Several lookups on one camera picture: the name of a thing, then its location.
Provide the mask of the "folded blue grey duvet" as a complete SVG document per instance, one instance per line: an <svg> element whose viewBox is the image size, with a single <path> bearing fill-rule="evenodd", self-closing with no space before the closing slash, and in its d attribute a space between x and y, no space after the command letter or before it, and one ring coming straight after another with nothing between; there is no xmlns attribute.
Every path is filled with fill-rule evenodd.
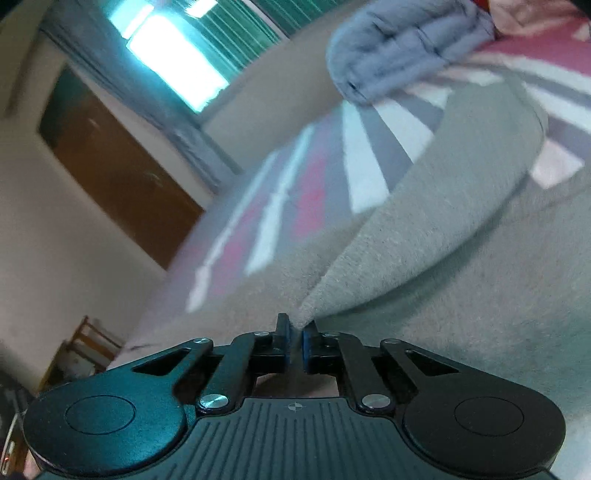
<svg viewBox="0 0 591 480"><path fill-rule="evenodd" d="M494 37L491 15L472 1L373 1L335 30L325 61L342 97L368 105Z"/></svg>

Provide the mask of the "pink folded blanket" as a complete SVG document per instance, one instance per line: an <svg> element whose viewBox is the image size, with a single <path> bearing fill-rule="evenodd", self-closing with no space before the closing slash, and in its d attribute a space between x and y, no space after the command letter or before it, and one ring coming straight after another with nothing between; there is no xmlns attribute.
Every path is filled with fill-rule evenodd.
<svg viewBox="0 0 591 480"><path fill-rule="evenodd" d="M568 0L496 0L489 2L494 26L502 36L532 36L589 16Z"/></svg>

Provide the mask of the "window with green blinds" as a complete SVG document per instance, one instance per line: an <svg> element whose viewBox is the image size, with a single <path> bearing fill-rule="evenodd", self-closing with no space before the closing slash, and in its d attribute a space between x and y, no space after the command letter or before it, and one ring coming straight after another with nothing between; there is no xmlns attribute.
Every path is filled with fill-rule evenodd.
<svg viewBox="0 0 591 480"><path fill-rule="evenodd" d="M126 48L199 113L263 53L342 1L103 1Z"/></svg>

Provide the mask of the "grey left curtain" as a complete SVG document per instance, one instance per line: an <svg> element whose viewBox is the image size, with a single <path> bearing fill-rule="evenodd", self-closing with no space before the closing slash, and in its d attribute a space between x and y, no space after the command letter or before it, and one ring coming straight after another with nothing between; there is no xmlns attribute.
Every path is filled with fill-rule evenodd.
<svg viewBox="0 0 591 480"><path fill-rule="evenodd" d="M212 192L235 182L240 170L209 138L195 114L125 45L92 1L55 1L40 31L123 105L158 130Z"/></svg>

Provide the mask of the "wooden chair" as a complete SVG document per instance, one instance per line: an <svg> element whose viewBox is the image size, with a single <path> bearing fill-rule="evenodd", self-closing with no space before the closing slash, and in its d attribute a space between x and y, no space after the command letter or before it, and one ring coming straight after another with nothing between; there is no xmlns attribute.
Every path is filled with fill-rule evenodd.
<svg viewBox="0 0 591 480"><path fill-rule="evenodd" d="M37 387L43 393L53 387L107 370L124 342L108 332L96 318L84 316L74 333L58 347Z"/></svg>

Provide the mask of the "grey fleece pants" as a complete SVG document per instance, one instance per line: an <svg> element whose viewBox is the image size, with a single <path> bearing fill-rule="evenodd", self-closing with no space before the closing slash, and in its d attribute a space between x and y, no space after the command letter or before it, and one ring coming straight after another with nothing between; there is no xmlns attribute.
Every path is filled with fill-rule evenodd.
<svg viewBox="0 0 591 480"><path fill-rule="evenodd" d="M253 273L228 297L144 327L120 363L225 342L280 312L370 343L398 337L530 386L590 444L590 171L529 177L550 110L517 76L462 86L387 200Z"/></svg>

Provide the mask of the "striped pink grey bedsheet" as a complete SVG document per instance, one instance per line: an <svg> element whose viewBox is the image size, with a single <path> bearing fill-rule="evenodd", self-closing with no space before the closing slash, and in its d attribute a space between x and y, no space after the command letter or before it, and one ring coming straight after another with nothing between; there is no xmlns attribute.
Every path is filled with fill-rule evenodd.
<svg viewBox="0 0 591 480"><path fill-rule="evenodd" d="M184 261L180 308L197 311L276 257L383 203L432 140L449 96L518 76L549 116L531 179L549 189L590 159L590 24L500 40L372 107L342 103L207 211Z"/></svg>

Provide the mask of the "brown wooden door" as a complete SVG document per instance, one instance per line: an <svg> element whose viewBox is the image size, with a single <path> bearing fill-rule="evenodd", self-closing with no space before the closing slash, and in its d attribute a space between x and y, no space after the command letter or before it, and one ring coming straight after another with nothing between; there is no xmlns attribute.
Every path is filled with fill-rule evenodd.
<svg viewBox="0 0 591 480"><path fill-rule="evenodd" d="M38 132L104 213L166 269L204 209L65 67Z"/></svg>

